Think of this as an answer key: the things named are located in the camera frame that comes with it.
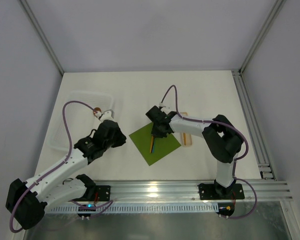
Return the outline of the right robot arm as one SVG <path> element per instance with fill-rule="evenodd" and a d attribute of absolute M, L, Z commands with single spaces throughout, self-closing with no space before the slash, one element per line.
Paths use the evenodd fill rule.
<path fill-rule="evenodd" d="M 153 123 L 151 135 L 155 138 L 166 138 L 172 133 L 203 138 L 217 160 L 214 192 L 222 199 L 233 194 L 236 161 L 246 139 L 224 115 L 211 119 L 190 118 L 177 111 L 165 113 L 158 106 L 153 106 L 145 115 Z"/>

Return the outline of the iridescent metal fork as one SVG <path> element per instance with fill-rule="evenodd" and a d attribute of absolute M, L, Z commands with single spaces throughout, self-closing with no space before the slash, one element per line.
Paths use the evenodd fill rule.
<path fill-rule="evenodd" d="M 151 150 L 150 150 L 150 152 L 152 154 L 155 152 L 155 147 L 156 147 L 156 138 L 152 137 L 152 140 L 151 140 Z"/>

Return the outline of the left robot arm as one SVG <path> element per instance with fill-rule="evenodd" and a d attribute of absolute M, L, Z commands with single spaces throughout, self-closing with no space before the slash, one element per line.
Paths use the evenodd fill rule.
<path fill-rule="evenodd" d="M 104 120 L 97 129 L 80 139 L 70 152 L 53 166 L 26 181 L 19 178 L 14 180 L 9 186 L 5 204 L 11 214 L 10 230 L 18 233 L 13 227 L 14 221 L 20 224 L 22 230 L 28 230 L 37 225 L 49 209 L 74 199 L 88 199 L 95 184 L 85 174 L 68 183 L 62 182 L 76 171 L 101 158 L 109 148 L 124 145 L 126 139 L 117 122 Z"/>

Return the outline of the orange plastic knife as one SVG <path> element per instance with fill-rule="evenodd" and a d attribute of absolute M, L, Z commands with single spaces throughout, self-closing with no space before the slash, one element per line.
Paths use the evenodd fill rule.
<path fill-rule="evenodd" d="M 152 137 L 154 137 L 154 136 L 151 136 L 151 140 L 150 140 L 150 150 L 149 150 L 149 152 L 151 153 L 151 145 L 152 145 Z"/>

